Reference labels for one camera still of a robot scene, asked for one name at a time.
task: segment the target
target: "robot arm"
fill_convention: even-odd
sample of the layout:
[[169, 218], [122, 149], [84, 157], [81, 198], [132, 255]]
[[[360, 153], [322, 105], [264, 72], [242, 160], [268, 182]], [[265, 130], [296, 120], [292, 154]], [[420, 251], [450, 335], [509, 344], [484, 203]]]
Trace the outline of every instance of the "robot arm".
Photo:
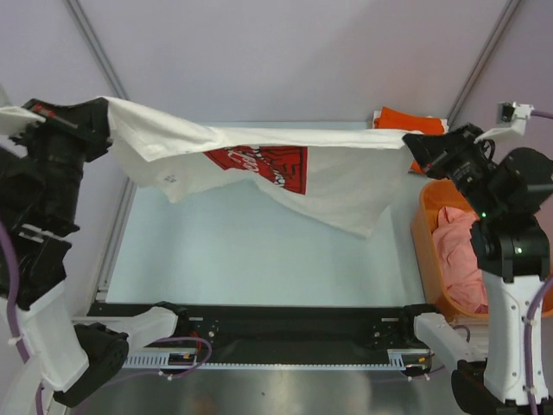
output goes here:
[[550, 273], [549, 241], [534, 214], [553, 193], [553, 162], [533, 149], [517, 148], [494, 163], [489, 137], [521, 136], [531, 107], [502, 105], [500, 112], [510, 128], [483, 133], [469, 124], [440, 137], [404, 136], [426, 175], [450, 179], [479, 216], [471, 243], [488, 295], [487, 360], [455, 335], [443, 316], [417, 317], [415, 332], [452, 374], [461, 409], [482, 415], [550, 410], [541, 360], [541, 304], [536, 318], [529, 319], [528, 311]]
[[[172, 336], [188, 315], [160, 303], [124, 324], [73, 326], [62, 262], [71, 244], [64, 238], [79, 230], [74, 218], [84, 164], [111, 145], [107, 101], [57, 106], [32, 99], [24, 108], [19, 118], [10, 117], [15, 131], [25, 125], [11, 139], [28, 154], [20, 158], [0, 147], [0, 219], [19, 272], [13, 290], [14, 275], [0, 255], [0, 312], [9, 308], [10, 290], [17, 292], [16, 306], [10, 307], [15, 314], [7, 316], [21, 330], [21, 338], [13, 340], [40, 359], [41, 380], [54, 398], [74, 407], [111, 379], [129, 353]], [[29, 118], [34, 122], [28, 124]]]

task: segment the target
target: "orange folded shirt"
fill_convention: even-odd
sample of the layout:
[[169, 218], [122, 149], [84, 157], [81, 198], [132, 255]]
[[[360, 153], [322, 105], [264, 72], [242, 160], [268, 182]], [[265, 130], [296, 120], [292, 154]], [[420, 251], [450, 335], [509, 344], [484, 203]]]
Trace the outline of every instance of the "orange folded shirt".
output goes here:
[[[374, 128], [420, 131], [423, 134], [443, 134], [445, 132], [439, 118], [415, 117], [386, 106], [382, 107], [380, 117], [375, 118]], [[423, 174], [422, 169], [415, 161], [411, 164], [411, 170]]]

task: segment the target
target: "pink fabric in basket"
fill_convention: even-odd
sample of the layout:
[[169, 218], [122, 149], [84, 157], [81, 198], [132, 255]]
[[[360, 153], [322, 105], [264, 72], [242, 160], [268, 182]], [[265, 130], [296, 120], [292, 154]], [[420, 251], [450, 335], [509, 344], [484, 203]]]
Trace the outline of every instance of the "pink fabric in basket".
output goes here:
[[470, 228], [477, 219], [474, 212], [442, 207], [432, 239], [448, 294], [467, 311], [487, 313], [486, 287], [470, 245]]

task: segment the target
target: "red logo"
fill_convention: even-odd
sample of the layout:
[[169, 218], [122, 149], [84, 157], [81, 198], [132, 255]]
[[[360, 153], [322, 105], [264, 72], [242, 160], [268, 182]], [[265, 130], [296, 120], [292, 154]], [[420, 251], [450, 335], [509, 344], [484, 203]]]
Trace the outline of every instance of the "red logo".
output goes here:
[[281, 188], [305, 195], [308, 148], [239, 145], [204, 153], [223, 170], [249, 170]]

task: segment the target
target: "orange plastic bin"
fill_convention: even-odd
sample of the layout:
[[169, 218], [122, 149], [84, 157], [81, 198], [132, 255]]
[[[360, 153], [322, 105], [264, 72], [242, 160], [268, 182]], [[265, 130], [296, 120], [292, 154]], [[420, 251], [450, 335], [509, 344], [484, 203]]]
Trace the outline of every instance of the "orange plastic bin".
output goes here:
[[[420, 198], [420, 207], [411, 222], [411, 234], [415, 245], [421, 280], [426, 301], [432, 303], [446, 317], [454, 320], [457, 316], [487, 318], [487, 314], [476, 314], [463, 309], [451, 298], [443, 283], [442, 270], [435, 251], [432, 233], [438, 227], [438, 211], [444, 206], [472, 211], [465, 198], [449, 180], [435, 181], [427, 184]], [[553, 316], [553, 290], [543, 301], [542, 317]]]

